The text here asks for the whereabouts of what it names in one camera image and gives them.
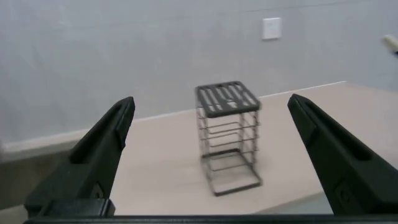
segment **metal wire rack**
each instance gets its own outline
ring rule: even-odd
[[[260,102],[241,82],[199,86],[196,94],[201,164],[213,194],[221,196],[262,185],[255,170]],[[238,120],[209,125],[209,119],[224,116],[235,116]],[[220,147],[228,146],[228,149],[219,150]],[[212,161],[233,156],[240,157],[242,163],[220,168],[212,165]],[[249,168],[256,178],[254,183],[222,191],[215,190],[214,172],[241,166]]]

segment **beige tabletop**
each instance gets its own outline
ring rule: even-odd
[[[349,83],[296,93],[398,167],[398,93]],[[116,214],[246,214],[322,192],[287,109],[291,94],[261,98],[257,170],[263,186],[222,197],[211,194],[200,167],[194,110],[133,122],[111,193]]]

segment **metal frame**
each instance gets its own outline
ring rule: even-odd
[[[257,162],[256,160],[256,152],[258,151],[257,148],[257,139],[258,139],[258,134],[257,134],[257,128],[259,126],[258,122],[258,111],[253,111],[253,112],[247,112],[247,113],[238,113],[239,115],[239,121],[236,122],[230,122],[230,123],[224,123],[224,124],[217,124],[217,125],[208,125],[208,118],[206,116],[206,113],[204,113],[203,107],[199,100],[197,99],[197,125],[198,125],[198,135],[199,135],[199,147],[201,150],[201,166],[204,170],[207,182],[209,184],[209,187],[213,194],[215,196],[222,196],[222,195],[227,195],[235,192],[239,192],[242,190],[247,190],[251,189],[254,187],[259,187],[262,185],[262,179],[260,178],[259,174],[255,170],[255,163]],[[249,121],[245,119],[245,114],[248,114],[249,116],[252,117],[253,123],[250,124]],[[231,125],[238,125],[237,128],[227,128],[228,126]],[[213,128],[225,128],[222,129],[221,131],[212,131]],[[246,131],[247,129],[252,130],[252,135],[248,134]],[[222,144],[210,144],[210,139],[216,139],[216,138],[223,138],[226,136],[230,135],[237,135],[237,141],[229,141],[229,142],[224,142]],[[251,141],[252,142],[252,147],[248,147],[246,142]],[[232,148],[232,149],[227,149],[223,151],[216,151],[216,152],[211,152],[212,148],[216,148],[219,146],[225,146],[228,144],[237,144],[238,143],[238,148]],[[250,154],[251,156],[247,159],[244,155],[245,154]],[[211,161],[212,160],[217,160],[217,159],[224,159],[226,157],[231,157],[231,156],[239,156],[241,160],[243,161],[242,164],[237,164],[229,167],[223,167],[220,169],[214,169],[211,166]],[[228,189],[224,191],[219,191],[217,192],[215,190],[215,187],[213,185],[213,178],[212,178],[212,172],[217,172],[221,170],[226,170],[226,169],[231,169],[235,167],[240,167],[240,166],[247,166],[249,170],[251,171],[251,174],[257,179],[255,183],[249,184],[249,185],[244,185],[240,187],[236,187],[233,189]]]

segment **wall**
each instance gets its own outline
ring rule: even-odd
[[[119,99],[137,118],[193,108],[195,86],[256,95],[341,80],[398,90],[396,0],[0,0],[0,139],[89,128]],[[261,19],[282,38],[261,41]]]

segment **slotted metal plate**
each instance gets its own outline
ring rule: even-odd
[[[260,109],[260,101],[239,81],[196,87],[207,118],[217,118]]]

